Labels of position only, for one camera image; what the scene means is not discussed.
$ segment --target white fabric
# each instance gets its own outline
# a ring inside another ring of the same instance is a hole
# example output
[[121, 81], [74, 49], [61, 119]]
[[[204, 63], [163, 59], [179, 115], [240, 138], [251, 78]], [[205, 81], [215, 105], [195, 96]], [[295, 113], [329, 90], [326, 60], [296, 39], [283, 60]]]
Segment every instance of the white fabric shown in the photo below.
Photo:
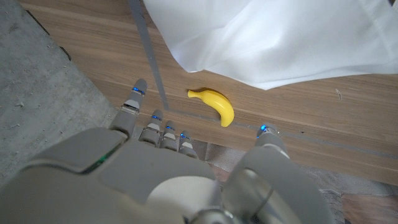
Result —
[[388, 0], [144, 0], [176, 61], [270, 89], [398, 73]]
[[398, 1], [395, 1], [394, 4], [392, 5], [392, 8], [394, 8], [398, 12]]

